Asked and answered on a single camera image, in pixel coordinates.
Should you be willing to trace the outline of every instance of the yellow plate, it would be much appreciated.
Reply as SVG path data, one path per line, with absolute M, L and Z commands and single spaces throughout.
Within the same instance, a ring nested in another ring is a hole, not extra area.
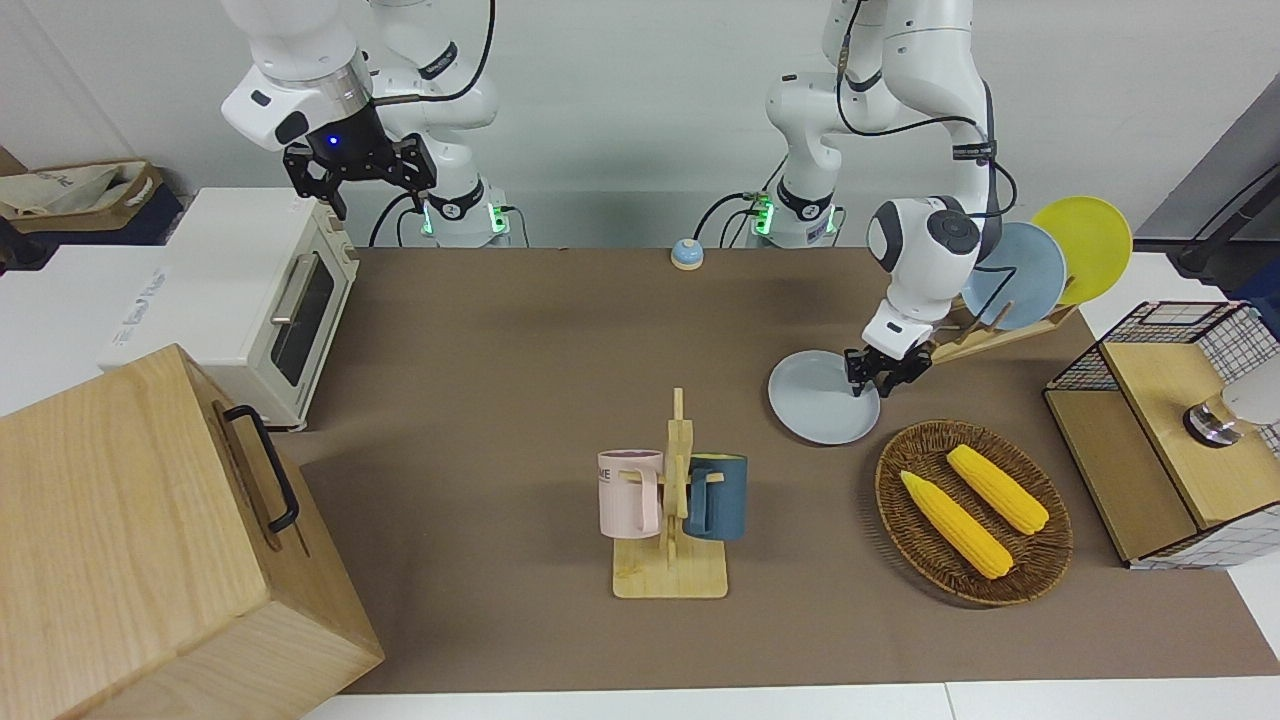
M 1073 196 L 1044 206 L 1032 223 L 1053 236 L 1066 258 L 1062 305 L 1079 305 L 1111 288 L 1129 266 L 1133 232 L 1115 205 L 1100 197 Z

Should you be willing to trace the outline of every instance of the oven window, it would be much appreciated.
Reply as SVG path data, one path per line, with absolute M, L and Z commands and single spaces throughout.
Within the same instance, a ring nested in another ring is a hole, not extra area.
M 317 252 L 312 255 L 319 258 Z M 320 332 L 330 297 L 333 297 L 333 275 L 323 261 L 316 263 L 315 274 L 311 275 L 311 283 L 302 295 L 302 305 L 293 324 L 280 328 L 275 336 L 275 346 L 271 347 L 271 363 L 293 387 L 298 387 L 302 379 L 302 369 L 311 356 L 311 346 L 315 345 L 316 334 Z

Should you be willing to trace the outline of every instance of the wooden cabinet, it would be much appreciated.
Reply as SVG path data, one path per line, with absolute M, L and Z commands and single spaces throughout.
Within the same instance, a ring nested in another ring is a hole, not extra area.
M 1103 342 L 1091 352 L 1115 389 L 1051 388 L 1044 397 L 1120 559 L 1230 566 L 1280 548 L 1280 460 L 1263 438 L 1211 448 L 1183 428 L 1188 407 L 1222 389 L 1204 351 Z
M 172 346 L 0 418 L 0 717 L 298 717 L 381 661 L 298 468 L 228 410 Z

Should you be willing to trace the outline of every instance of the mug handle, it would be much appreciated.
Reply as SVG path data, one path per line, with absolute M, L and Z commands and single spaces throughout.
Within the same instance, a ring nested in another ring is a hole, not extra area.
M 689 529 L 694 534 L 707 532 L 707 468 L 694 468 L 689 473 Z
M 637 468 L 635 471 L 640 473 L 640 532 L 657 533 L 662 515 L 658 507 L 658 473 L 649 468 Z

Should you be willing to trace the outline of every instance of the oven door handle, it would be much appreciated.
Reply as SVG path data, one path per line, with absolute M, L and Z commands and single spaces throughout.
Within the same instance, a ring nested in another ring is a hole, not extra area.
M 289 272 L 289 282 L 284 286 L 284 293 L 280 295 L 280 301 L 275 304 L 275 310 L 271 311 L 273 325 L 293 324 L 317 266 L 320 266 L 320 255 L 317 252 L 303 255 L 293 261 L 293 270 Z

